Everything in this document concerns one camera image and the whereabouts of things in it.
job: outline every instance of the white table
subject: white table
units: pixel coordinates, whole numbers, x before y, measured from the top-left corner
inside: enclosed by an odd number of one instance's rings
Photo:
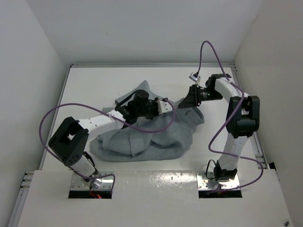
[[[71,68],[61,104],[114,107],[116,98],[143,80],[149,82],[155,94],[177,101],[193,84],[188,78],[193,71],[196,67]],[[225,71],[232,75],[231,68]],[[215,73],[221,70],[202,68],[200,84]],[[227,107],[225,100],[202,103],[205,123],[197,127],[193,145],[179,159],[110,163],[92,155],[98,170],[116,174],[111,200],[68,199],[71,172],[47,154],[42,171],[35,172],[19,226],[283,226],[289,214],[274,170],[266,170],[262,180],[243,189],[242,199],[198,198],[195,171],[209,159],[219,158],[207,146],[224,123]],[[53,133],[68,116],[79,119],[95,115],[98,113],[83,107],[63,107],[58,111]],[[213,148],[223,150],[226,137],[224,130]],[[250,140],[242,154],[254,158]],[[241,184],[259,174],[256,163],[246,160],[239,160],[238,171]],[[176,182],[165,181],[165,176],[180,173],[184,176]]]

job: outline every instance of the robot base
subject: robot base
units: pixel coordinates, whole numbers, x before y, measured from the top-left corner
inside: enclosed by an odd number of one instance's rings
[[[101,172],[100,175],[113,174],[114,172]],[[82,177],[72,174],[69,199],[111,199],[111,188],[114,178],[112,176],[99,178],[91,187]]]
[[[209,178],[213,178],[214,174],[207,173]],[[224,190],[235,188],[240,185],[238,174],[235,179],[227,182],[217,182],[206,177],[205,172],[197,173],[197,183],[199,198],[242,198],[241,189],[233,189],[225,192],[214,192],[215,190]]]

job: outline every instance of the crumpled fabric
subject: crumpled fabric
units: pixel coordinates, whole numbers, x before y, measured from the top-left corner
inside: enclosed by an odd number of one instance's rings
[[[148,82],[143,81],[137,88],[115,100],[121,102],[132,92],[142,89],[149,93],[149,99],[158,97],[150,91]],[[114,108],[103,108],[109,112]],[[134,126],[157,130],[165,127],[171,120],[173,113],[165,113],[148,120],[138,118]],[[90,152],[100,159],[112,162],[134,162],[148,160],[167,160],[181,157],[193,143],[193,133],[196,126],[204,123],[204,116],[197,108],[176,108],[176,118],[171,126],[158,133],[144,133],[132,128],[112,130],[96,137],[90,143]]]

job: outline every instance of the white wall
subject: white wall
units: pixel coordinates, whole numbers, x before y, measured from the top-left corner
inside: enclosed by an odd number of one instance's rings
[[[232,62],[261,1],[27,0],[69,64],[198,62],[205,39]],[[204,59],[215,61],[208,47]]]
[[[0,227],[8,224],[24,172],[39,167],[40,119],[56,105],[66,71],[25,0],[1,0]]]
[[[296,227],[303,226],[303,1],[265,0],[236,66],[261,99],[259,135]]]

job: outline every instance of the connector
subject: connector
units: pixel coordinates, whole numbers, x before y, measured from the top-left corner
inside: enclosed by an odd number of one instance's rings
[[[193,72],[192,72],[192,73],[190,74],[189,78],[190,78],[192,81],[194,81],[196,84],[198,84],[199,81],[200,81],[200,76],[199,76],[199,73],[198,73],[198,72],[196,72],[196,73],[193,73]]]

